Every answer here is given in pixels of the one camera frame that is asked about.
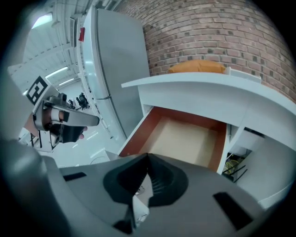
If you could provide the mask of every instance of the open drawer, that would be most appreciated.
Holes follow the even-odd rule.
[[[154,153],[217,171],[226,123],[181,111],[153,107],[119,152],[120,157]]]

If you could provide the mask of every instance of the refrigerator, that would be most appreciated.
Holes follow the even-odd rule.
[[[85,73],[112,135],[126,140],[143,118],[137,87],[121,84],[149,77],[142,24],[117,12],[92,7],[85,19]]]

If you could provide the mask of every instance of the ceiling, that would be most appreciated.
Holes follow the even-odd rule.
[[[74,78],[79,80],[75,52],[75,28],[78,17],[80,27],[91,5],[113,10],[117,0],[48,0],[42,7],[43,14],[52,14],[52,21],[30,30],[25,45],[23,63],[8,67],[8,72],[22,92],[30,88],[38,76],[47,76],[61,68],[48,80],[52,85]]]

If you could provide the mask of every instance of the orange cushion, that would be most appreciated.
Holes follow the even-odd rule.
[[[224,73],[225,67],[217,62],[207,60],[190,60],[179,63],[169,69],[169,73],[177,72],[215,72]]]

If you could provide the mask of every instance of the ceiling light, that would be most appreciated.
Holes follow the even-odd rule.
[[[55,75],[55,74],[57,74],[59,72],[62,72],[63,70],[67,70],[67,69],[68,69],[68,67],[64,67],[62,69],[58,69],[57,71],[55,71],[55,72],[50,73],[49,75],[47,75],[45,78],[47,79],[47,78],[49,78],[49,77],[51,77],[51,76],[53,76],[53,75]]]
[[[35,24],[33,25],[32,29],[40,26],[40,25],[43,25],[45,23],[48,23],[52,21],[52,14],[46,14],[44,16],[41,16],[37,19],[37,21],[35,22]]]
[[[61,85],[63,85],[63,84],[65,84],[65,83],[67,83],[67,82],[69,82],[69,81],[73,81],[74,80],[74,78],[72,78],[72,79],[70,79],[70,80],[68,80],[68,81],[64,81],[63,83],[61,83],[59,86],[61,86]]]

